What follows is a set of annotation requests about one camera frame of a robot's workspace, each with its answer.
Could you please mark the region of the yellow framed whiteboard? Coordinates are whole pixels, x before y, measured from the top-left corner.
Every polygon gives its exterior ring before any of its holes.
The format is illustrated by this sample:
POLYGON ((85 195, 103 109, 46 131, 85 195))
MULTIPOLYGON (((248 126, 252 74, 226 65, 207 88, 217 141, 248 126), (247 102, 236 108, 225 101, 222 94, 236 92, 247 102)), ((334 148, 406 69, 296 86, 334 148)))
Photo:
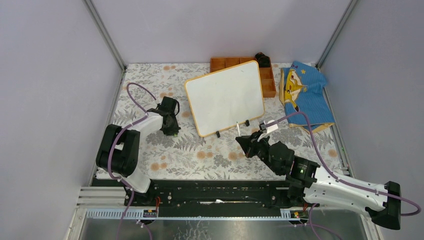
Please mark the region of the yellow framed whiteboard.
POLYGON ((200 137, 265 113, 260 69, 254 60, 188 79, 184 89, 200 137))

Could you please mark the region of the green white marker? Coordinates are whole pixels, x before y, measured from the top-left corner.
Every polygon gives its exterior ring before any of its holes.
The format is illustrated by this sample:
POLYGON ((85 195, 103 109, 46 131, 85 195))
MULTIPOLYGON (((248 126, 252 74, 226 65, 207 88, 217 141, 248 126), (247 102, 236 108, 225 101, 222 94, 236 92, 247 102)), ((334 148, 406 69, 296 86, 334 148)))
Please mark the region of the green white marker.
POLYGON ((239 125, 238 122, 236 122, 236 129, 237 129, 237 135, 238 135, 238 137, 241 137, 240 125, 239 125))

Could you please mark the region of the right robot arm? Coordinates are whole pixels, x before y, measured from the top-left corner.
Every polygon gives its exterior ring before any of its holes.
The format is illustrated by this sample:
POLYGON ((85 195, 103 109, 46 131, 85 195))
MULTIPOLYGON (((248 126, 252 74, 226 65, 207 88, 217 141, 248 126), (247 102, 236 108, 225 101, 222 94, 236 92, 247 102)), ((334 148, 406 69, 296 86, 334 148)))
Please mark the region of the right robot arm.
POLYGON ((329 173, 323 165, 296 156, 281 141, 269 144, 268 137, 257 131, 237 136, 247 158, 258 157, 277 176, 289 184, 287 201, 293 206, 302 203, 343 208, 366 217, 383 228, 401 228, 400 185, 370 183, 338 173, 329 173))

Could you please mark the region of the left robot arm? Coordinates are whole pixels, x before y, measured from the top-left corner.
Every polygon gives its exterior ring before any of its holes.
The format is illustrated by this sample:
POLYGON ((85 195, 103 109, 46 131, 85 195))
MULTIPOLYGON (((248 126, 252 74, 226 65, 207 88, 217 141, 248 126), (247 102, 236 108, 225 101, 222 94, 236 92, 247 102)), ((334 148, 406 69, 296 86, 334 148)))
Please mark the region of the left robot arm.
POLYGON ((136 192, 136 199, 144 206, 152 204, 155 192, 150 187, 151 179, 138 168, 141 140, 148 135, 162 132, 175 137, 181 129, 177 115, 180 103, 165 96, 156 108, 128 126, 110 124, 106 127, 96 156, 96 166, 109 176, 136 192))

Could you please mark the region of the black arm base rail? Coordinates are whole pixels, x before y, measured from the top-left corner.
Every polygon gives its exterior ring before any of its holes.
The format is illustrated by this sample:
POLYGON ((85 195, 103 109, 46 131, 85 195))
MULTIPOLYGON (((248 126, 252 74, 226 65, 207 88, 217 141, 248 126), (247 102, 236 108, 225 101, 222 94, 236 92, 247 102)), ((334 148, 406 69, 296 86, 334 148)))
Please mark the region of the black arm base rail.
POLYGON ((111 179, 94 179, 93 187, 124 190, 124 206, 152 207, 160 217, 277 217, 281 209, 312 206, 292 201, 284 180, 159 180, 146 193, 135 193, 111 179))

